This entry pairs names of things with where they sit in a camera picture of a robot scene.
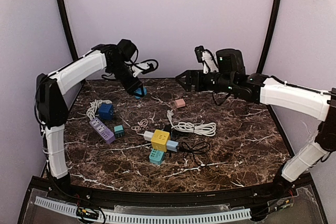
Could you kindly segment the blue square socket adapter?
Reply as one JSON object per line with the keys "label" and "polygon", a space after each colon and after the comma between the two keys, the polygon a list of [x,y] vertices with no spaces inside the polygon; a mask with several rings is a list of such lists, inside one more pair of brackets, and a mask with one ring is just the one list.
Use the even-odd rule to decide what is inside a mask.
{"label": "blue square socket adapter", "polygon": [[141,99],[147,95],[146,87],[140,87],[134,92],[134,96],[136,99]]}

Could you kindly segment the black power adapter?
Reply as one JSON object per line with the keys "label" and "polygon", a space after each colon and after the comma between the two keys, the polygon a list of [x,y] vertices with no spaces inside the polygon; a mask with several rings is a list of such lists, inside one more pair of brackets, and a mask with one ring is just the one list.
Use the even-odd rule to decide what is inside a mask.
{"label": "black power adapter", "polygon": [[177,140],[180,137],[187,137],[189,135],[188,132],[181,132],[181,131],[172,129],[170,125],[166,125],[163,131],[168,132],[172,140]]}

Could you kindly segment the light blue charger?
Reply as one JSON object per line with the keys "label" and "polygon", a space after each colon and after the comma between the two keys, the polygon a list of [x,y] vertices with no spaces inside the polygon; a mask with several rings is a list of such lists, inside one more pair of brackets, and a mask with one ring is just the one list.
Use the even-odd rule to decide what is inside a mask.
{"label": "light blue charger", "polygon": [[166,148],[168,151],[178,152],[179,142],[168,140],[166,143]]}

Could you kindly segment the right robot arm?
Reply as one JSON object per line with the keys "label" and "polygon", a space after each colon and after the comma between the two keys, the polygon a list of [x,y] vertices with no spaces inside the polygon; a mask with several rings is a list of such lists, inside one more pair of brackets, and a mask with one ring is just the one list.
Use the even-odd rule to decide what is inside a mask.
{"label": "right robot arm", "polygon": [[227,93],[250,103],[274,105],[309,115],[320,121],[312,139],[279,171],[284,183],[293,183],[308,168],[335,152],[335,89],[316,90],[261,73],[246,74],[243,55],[237,49],[212,54],[195,48],[201,70],[186,70],[175,80],[185,91]]}

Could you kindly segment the yellow cube socket adapter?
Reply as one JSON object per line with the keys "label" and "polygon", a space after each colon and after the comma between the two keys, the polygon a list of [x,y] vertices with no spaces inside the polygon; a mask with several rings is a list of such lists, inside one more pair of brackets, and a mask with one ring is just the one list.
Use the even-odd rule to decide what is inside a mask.
{"label": "yellow cube socket adapter", "polygon": [[171,139],[170,133],[162,130],[155,130],[151,138],[152,148],[158,151],[167,151],[167,142]]}

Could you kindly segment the white usb charger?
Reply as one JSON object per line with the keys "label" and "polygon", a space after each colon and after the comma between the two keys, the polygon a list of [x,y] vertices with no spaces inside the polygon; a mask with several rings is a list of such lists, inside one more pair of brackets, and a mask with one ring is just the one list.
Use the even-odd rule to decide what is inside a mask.
{"label": "white usb charger", "polygon": [[149,132],[149,131],[145,131],[143,134],[143,137],[146,141],[151,141],[152,137],[153,137],[154,133],[153,132]]}

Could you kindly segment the teal power strip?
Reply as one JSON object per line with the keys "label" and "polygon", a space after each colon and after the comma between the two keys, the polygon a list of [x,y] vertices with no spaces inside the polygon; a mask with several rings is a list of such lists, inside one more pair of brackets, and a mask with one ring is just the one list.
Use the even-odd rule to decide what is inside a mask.
{"label": "teal power strip", "polygon": [[149,155],[149,161],[155,165],[161,165],[164,160],[165,152],[152,149]]}

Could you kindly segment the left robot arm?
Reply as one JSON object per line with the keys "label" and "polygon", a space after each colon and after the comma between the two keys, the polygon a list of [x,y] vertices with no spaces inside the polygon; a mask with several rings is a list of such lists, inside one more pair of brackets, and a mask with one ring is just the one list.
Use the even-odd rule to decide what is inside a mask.
{"label": "left robot arm", "polygon": [[67,93],[92,74],[105,70],[114,75],[128,94],[143,97],[145,88],[135,72],[138,66],[131,60],[138,52],[128,39],[121,39],[117,44],[98,44],[64,67],[37,76],[34,113],[52,178],[62,180],[69,176],[64,130],[72,103],[67,102]]}

